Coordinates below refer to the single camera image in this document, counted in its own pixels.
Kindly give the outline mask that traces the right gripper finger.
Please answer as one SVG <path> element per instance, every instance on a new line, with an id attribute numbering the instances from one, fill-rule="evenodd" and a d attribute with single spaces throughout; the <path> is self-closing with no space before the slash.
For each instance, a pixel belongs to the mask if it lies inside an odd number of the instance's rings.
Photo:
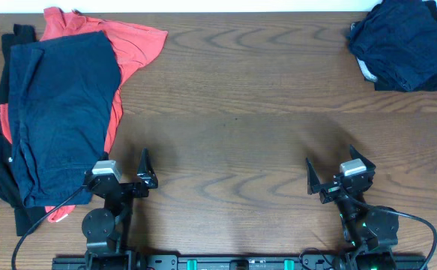
<path id="1" fill-rule="evenodd" d="M 376 165 L 364 157 L 353 145 L 349 146 L 349 153 L 353 160 L 360 159 L 368 170 L 374 170 L 376 168 Z"/>
<path id="2" fill-rule="evenodd" d="M 321 182 L 308 157 L 306 158 L 306 163 L 307 163 L 307 193 L 316 194 L 320 191 Z"/>

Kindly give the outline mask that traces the navy blue denim shorts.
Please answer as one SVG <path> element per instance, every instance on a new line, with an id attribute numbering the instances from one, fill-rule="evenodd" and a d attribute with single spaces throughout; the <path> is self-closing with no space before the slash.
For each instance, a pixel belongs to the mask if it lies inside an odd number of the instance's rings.
<path id="1" fill-rule="evenodd" d="M 56 206 L 104 153 L 121 73 L 101 32 L 12 46 L 10 165 L 26 207 Z"/>

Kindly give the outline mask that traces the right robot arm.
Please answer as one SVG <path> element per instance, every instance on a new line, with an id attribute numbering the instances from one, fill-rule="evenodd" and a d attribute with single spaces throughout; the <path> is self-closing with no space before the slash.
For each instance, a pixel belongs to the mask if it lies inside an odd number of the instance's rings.
<path id="1" fill-rule="evenodd" d="M 392 247 L 397 245 L 398 217 L 392 208 L 366 204 L 364 193 L 373 185 L 376 165 L 349 147 L 351 160 L 340 172 L 321 183 L 310 160 L 307 163 L 307 193 L 318 194 L 321 203 L 335 203 L 340 212 L 345 240 L 352 245 L 331 263 L 333 269 L 396 269 Z"/>

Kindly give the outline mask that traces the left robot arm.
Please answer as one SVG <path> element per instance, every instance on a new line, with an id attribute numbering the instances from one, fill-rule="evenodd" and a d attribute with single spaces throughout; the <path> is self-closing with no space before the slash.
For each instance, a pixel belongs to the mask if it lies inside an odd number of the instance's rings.
<path id="1" fill-rule="evenodd" d="M 99 160 L 87 172 L 84 188 L 104 199 L 104 206 L 90 211 L 82 221 L 86 237 L 85 270 L 143 270 L 147 262 L 143 255 L 127 246 L 133 214 L 133 201 L 158 188 L 148 150 L 142 150 L 138 180 L 121 183 L 121 170 L 114 160 Z"/>

